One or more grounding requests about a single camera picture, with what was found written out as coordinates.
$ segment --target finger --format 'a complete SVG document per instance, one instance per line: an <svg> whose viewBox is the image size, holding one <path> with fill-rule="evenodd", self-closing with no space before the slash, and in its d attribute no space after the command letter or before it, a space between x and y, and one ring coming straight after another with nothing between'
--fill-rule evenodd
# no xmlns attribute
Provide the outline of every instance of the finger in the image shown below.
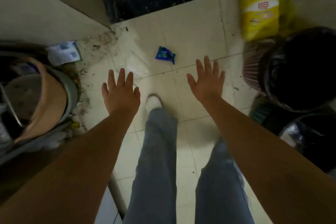
<svg viewBox="0 0 336 224"><path fill-rule="evenodd" d="M106 82L104 82L103 85L101 86L101 94L103 95L103 98L106 98L109 94Z"/></svg>
<svg viewBox="0 0 336 224"><path fill-rule="evenodd" d="M117 86L119 87L125 86L125 69L124 68L120 69Z"/></svg>
<svg viewBox="0 0 336 224"><path fill-rule="evenodd" d="M204 68L206 73L212 73L212 67L208 56L204 57Z"/></svg>
<svg viewBox="0 0 336 224"><path fill-rule="evenodd" d="M191 74L187 74L187 80L188 80L188 84L190 86L191 91L194 92L194 89L197 85L194 77Z"/></svg>
<svg viewBox="0 0 336 224"><path fill-rule="evenodd" d="M116 87L116 81L114 79L114 72L112 69L108 71L107 84L109 90L113 90Z"/></svg>
<svg viewBox="0 0 336 224"><path fill-rule="evenodd" d="M129 72L125 81L125 87L133 88L133 72Z"/></svg>
<svg viewBox="0 0 336 224"><path fill-rule="evenodd" d="M219 77L219 81L224 84L224 80L225 80L225 72L222 71L221 74L220 74L220 77Z"/></svg>
<svg viewBox="0 0 336 224"><path fill-rule="evenodd" d="M196 69L197 69L197 74L198 74L198 77L201 75L201 74L204 74L205 71L204 71L204 67L202 65L202 62L197 59L196 60Z"/></svg>
<svg viewBox="0 0 336 224"><path fill-rule="evenodd" d="M140 100L140 90L139 90L139 87L136 87L135 89L134 89L134 95L135 95L135 97L138 99L138 100Z"/></svg>
<svg viewBox="0 0 336 224"><path fill-rule="evenodd" d="M213 75L216 76L216 78L219 77L219 64L218 64L218 60L215 60L213 63Z"/></svg>

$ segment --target detergent bottle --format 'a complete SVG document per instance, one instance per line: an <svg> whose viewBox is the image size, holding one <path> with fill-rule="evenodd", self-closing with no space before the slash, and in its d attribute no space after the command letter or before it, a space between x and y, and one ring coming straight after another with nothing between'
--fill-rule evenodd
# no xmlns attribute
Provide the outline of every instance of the detergent bottle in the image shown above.
<svg viewBox="0 0 336 224"><path fill-rule="evenodd" d="M279 0L241 0L241 32L246 41L270 38L279 30Z"/></svg>

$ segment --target gray cloth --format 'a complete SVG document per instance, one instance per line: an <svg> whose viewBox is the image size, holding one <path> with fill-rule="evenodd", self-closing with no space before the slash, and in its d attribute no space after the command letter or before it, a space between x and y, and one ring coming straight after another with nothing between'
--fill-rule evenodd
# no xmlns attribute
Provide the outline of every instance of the gray cloth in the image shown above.
<svg viewBox="0 0 336 224"><path fill-rule="evenodd" d="M176 224L178 121L165 109L149 114L124 224ZM241 172L219 141L196 188L195 223L253 224Z"/></svg>

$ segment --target shoe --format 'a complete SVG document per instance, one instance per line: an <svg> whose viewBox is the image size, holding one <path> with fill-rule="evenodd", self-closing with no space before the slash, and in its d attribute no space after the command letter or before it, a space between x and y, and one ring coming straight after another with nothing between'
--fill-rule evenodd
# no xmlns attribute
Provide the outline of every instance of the shoe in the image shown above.
<svg viewBox="0 0 336 224"><path fill-rule="evenodd" d="M146 100L145 108L148 114L154 109L163 108L161 98L155 93L149 94Z"/></svg>

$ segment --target blue wrapper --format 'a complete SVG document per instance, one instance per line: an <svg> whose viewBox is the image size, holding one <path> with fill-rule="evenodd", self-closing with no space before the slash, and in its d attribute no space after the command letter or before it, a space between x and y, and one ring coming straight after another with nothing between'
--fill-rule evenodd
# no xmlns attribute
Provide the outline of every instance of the blue wrapper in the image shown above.
<svg viewBox="0 0 336 224"><path fill-rule="evenodd" d="M167 48L164 47L159 47L159 50L157 51L157 55L155 57L156 59L159 60L167 60L167 61L171 61L173 62L173 64L175 65L175 54L172 53L170 50L168 50Z"/></svg>

